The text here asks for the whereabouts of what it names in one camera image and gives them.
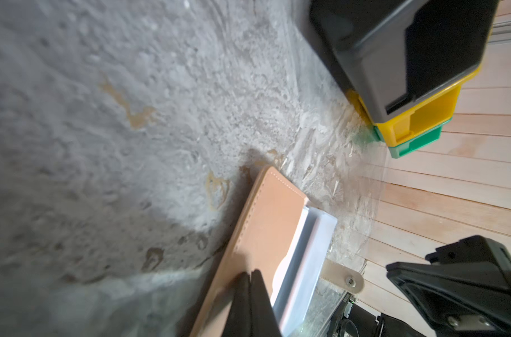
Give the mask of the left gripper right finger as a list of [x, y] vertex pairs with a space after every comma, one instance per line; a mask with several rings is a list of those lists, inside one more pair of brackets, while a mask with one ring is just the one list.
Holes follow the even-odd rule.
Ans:
[[251, 336], [282, 337], [260, 270], [251, 273]]

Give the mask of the tan leather card holder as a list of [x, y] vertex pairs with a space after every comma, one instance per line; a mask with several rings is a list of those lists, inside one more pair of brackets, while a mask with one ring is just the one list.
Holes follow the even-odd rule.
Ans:
[[258, 174], [210, 284], [192, 336], [222, 336], [237, 278], [260, 270], [282, 336], [303, 322], [320, 279], [357, 294], [362, 276], [327, 258], [334, 216], [272, 166]]

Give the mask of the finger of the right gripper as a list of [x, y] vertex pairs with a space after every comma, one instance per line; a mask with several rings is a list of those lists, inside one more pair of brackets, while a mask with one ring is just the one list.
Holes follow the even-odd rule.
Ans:
[[437, 336], [511, 336], [511, 254], [495, 240], [464, 238], [425, 264], [387, 265], [387, 278]]

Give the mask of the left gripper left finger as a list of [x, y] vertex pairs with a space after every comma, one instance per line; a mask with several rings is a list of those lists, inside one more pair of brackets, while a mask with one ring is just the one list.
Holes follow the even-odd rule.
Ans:
[[243, 272], [237, 278], [232, 305], [227, 316], [222, 337], [250, 337], [251, 324], [251, 277]]

